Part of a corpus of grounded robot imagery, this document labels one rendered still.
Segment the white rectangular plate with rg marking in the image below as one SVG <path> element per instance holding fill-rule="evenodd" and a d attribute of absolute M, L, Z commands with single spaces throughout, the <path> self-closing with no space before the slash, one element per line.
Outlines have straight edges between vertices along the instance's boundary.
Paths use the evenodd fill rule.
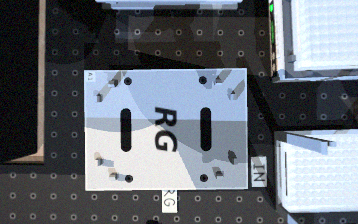
<path fill-rule="evenodd" d="M 84 71 L 86 190 L 248 189 L 247 68 Z"/>

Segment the white rectangular plate nest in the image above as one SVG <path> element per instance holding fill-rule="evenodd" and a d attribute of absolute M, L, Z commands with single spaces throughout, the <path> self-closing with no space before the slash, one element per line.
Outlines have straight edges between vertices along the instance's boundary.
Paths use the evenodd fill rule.
<path fill-rule="evenodd" d="M 103 9 L 236 10 L 242 0 L 95 0 Z"/>

